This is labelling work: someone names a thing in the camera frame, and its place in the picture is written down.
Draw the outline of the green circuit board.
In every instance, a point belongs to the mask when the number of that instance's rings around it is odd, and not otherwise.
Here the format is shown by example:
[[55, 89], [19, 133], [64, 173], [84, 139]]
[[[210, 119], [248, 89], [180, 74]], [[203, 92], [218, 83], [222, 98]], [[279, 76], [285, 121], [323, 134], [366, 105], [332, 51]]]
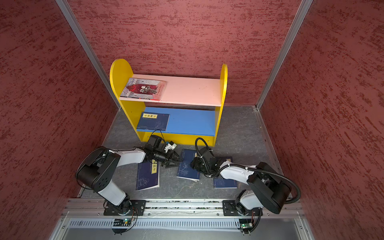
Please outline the green circuit board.
[[132, 221], [129, 219], [114, 219], [113, 228], [128, 228], [131, 226]]
[[249, 234], [254, 228], [254, 220], [252, 219], [239, 219], [239, 230], [243, 234]]

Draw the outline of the yellow pink blue bookshelf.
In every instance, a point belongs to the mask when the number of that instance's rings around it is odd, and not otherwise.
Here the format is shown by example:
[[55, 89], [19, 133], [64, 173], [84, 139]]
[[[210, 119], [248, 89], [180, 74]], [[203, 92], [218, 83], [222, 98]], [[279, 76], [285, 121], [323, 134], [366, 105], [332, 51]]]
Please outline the yellow pink blue bookshelf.
[[[130, 79], [164, 81], [166, 85], [161, 96], [129, 98]], [[227, 93], [226, 64], [219, 79], [204, 79], [134, 74], [126, 60], [117, 59], [111, 65], [110, 83], [140, 141], [147, 142], [150, 135], [158, 135], [177, 144], [194, 145], [196, 138], [201, 137], [210, 147], [215, 146]], [[166, 130], [138, 129], [143, 113], [168, 114]]]

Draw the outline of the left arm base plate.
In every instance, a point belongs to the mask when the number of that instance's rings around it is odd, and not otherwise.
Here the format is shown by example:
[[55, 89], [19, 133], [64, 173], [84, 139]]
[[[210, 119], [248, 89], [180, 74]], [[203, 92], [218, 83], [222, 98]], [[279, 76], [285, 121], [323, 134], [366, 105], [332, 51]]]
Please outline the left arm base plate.
[[142, 216], [146, 203], [145, 200], [123, 200], [120, 205], [115, 206], [105, 200], [103, 204], [104, 216]]

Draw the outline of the left green circuit board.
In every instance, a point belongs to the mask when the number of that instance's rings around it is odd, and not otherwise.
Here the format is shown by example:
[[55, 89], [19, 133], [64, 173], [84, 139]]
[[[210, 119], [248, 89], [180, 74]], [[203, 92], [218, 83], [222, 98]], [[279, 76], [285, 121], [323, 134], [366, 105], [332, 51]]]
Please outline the left green circuit board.
[[132, 221], [129, 219], [114, 219], [113, 228], [128, 228], [131, 226]]

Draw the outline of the blue chinese book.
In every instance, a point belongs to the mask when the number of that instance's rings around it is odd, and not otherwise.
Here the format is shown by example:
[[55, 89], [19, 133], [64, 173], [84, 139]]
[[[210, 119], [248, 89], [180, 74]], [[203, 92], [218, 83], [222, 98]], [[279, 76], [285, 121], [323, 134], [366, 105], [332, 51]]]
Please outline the blue chinese book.
[[[217, 157], [217, 160], [217, 170], [219, 170], [224, 162], [232, 162], [233, 157]], [[218, 175], [218, 177], [214, 179], [213, 183], [214, 189], [236, 189], [238, 187], [235, 180], [224, 179], [221, 175]]]
[[197, 170], [194, 170], [191, 167], [191, 163], [195, 157], [197, 157], [197, 152], [194, 150], [182, 150], [182, 162], [179, 165], [177, 178], [192, 180], [197, 182], [200, 180], [200, 173]]
[[170, 119], [169, 114], [142, 112], [137, 130], [141, 131], [166, 131]]
[[136, 191], [149, 190], [160, 186], [160, 165], [155, 162], [138, 164]]

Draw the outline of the right green circuit board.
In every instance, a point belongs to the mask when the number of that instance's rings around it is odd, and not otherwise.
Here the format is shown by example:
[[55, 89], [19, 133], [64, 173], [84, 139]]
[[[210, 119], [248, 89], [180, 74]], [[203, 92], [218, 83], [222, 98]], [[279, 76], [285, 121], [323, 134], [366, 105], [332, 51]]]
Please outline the right green circuit board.
[[252, 219], [239, 219], [239, 230], [243, 234], [249, 234], [254, 228], [254, 220]]

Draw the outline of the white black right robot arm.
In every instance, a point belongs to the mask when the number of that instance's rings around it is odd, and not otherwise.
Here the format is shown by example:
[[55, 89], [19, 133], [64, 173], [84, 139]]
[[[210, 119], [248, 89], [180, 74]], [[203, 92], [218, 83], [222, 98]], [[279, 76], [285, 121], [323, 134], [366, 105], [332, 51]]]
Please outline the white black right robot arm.
[[215, 157], [213, 151], [204, 147], [196, 149], [197, 156], [191, 162], [191, 168], [213, 179], [234, 180], [249, 186], [237, 199], [238, 210], [252, 210], [264, 207], [279, 214], [288, 204], [293, 184], [278, 174], [265, 162], [256, 166], [244, 166], [232, 163], [224, 158]]

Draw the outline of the right aluminium corner post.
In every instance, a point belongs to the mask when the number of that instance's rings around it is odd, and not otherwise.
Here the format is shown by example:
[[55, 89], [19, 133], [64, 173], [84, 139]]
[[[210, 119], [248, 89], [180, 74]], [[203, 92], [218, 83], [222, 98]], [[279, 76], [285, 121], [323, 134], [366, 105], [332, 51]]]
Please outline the right aluminium corner post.
[[263, 88], [263, 91], [256, 103], [256, 110], [260, 111], [262, 108], [262, 105], [268, 95], [269, 90], [271, 89], [275, 78], [277, 77], [279, 70], [296, 38], [297, 33], [299, 32], [299, 29], [313, 3], [313, 0], [302, 0], [301, 4], [299, 5], [299, 8], [297, 10], [297, 13], [294, 17], [294, 20], [290, 26], [290, 29], [286, 35], [286, 38], [283, 42], [283, 45], [279, 51], [278, 57], [275, 61], [275, 64], [270, 72], [270, 75], [267, 79], [267, 82]]

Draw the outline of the left aluminium corner post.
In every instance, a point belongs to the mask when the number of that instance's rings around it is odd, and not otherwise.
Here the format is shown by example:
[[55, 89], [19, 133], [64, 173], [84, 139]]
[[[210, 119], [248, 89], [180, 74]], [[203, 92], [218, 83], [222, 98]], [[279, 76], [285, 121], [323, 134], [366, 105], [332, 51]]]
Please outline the left aluminium corner post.
[[113, 101], [115, 102], [117, 108], [120, 110], [121, 106], [115, 97], [115, 94], [111, 88], [110, 79], [104, 70], [100, 60], [98, 59], [96, 53], [94, 52], [90, 42], [88, 41], [84, 31], [82, 30], [78, 20], [75, 17], [75, 14], [73, 13], [68, 1], [65, 0], [55, 0], [58, 7], [60, 8], [62, 14], [64, 15], [65, 19], [67, 20], [68, 24], [70, 25], [73, 33], [75, 34], [76, 38], [78, 39], [79, 43], [81, 44], [83, 50], [85, 51], [87, 57], [91, 61], [91, 64], [93, 65], [94, 69], [96, 70], [97, 74], [99, 75], [100, 79], [102, 80], [104, 86], [106, 87], [108, 93], [112, 97]]

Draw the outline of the pink Hamlet picture book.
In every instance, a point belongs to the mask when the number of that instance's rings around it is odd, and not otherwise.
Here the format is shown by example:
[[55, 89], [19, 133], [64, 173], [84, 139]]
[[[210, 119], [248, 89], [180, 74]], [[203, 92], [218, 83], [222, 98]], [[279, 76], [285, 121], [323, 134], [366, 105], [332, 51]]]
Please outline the pink Hamlet picture book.
[[120, 97], [159, 101], [166, 86], [165, 81], [129, 78]]

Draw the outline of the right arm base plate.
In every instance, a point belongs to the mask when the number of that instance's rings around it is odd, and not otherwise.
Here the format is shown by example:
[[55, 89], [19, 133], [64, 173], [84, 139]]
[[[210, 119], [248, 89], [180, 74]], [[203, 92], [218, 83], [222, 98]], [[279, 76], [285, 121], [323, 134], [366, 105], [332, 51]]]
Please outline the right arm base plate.
[[223, 200], [223, 214], [225, 217], [258, 217], [263, 216], [263, 211], [259, 208], [254, 208], [252, 210], [248, 210], [244, 208], [243, 210], [238, 210], [235, 200]]

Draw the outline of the aluminium corner post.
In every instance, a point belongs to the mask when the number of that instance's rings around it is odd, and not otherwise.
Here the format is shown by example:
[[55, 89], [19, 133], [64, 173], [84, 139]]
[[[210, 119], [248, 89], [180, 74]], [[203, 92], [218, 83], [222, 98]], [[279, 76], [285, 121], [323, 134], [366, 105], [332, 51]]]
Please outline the aluminium corner post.
[[79, 43], [81, 44], [83, 50], [85, 51], [87, 57], [91, 61], [91, 64], [93, 65], [94, 69], [96, 70], [97, 74], [99, 75], [100, 79], [102, 80], [104, 86], [106, 87], [108, 93], [112, 97], [113, 101], [115, 102], [117, 108], [120, 110], [121, 106], [115, 97], [115, 94], [111, 88], [110, 79], [104, 70], [100, 60], [98, 59], [96, 53], [94, 52], [90, 42], [88, 41], [84, 31], [82, 30], [78, 20], [75, 17], [75, 14], [73, 13], [68, 1], [65, 0], [55, 0], [58, 7], [60, 8], [62, 14], [64, 15], [65, 19], [67, 20], [68, 24], [70, 25], [73, 33], [75, 34], [76, 38], [78, 39]]
[[277, 77], [279, 70], [296, 38], [297, 33], [299, 32], [299, 29], [313, 3], [313, 0], [302, 0], [301, 4], [299, 5], [299, 8], [297, 10], [297, 13], [294, 17], [294, 20], [290, 26], [290, 29], [286, 35], [286, 38], [283, 42], [283, 45], [279, 51], [278, 57], [275, 61], [275, 64], [270, 72], [270, 75], [267, 79], [267, 82], [263, 88], [263, 91], [256, 103], [256, 110], [260, 111], [262, 108], [262, 105], [268, 95], [269, 90], [271, 89], [275, 78]]

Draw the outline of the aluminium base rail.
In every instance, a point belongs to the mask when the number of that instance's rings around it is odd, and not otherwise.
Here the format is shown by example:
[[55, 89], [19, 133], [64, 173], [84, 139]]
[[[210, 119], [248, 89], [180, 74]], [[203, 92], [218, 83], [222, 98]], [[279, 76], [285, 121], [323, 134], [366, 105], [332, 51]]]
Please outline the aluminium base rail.
[[[147, 199], [143, 218], [220, 218], [222, 199]], [[61, 217], [104, 218], [102, 198], [68, 199]]]

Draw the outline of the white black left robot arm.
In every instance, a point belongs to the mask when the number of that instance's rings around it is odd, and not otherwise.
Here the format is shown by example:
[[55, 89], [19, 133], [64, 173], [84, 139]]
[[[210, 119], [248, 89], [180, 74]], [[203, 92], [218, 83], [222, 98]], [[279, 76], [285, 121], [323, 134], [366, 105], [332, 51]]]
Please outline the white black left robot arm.
[[177, 167], [182, 158], [175, 152], [177, 144], [152, 135], [144, 147], [130, 150], [112, 150], [100, 147], [80, 164], [75, 178], [78, 184], [102, 196], [121, 215], [132, 208], [130, 197], [113, 181], [116, 168], [141, 163], [157, 163], [165, 168]]

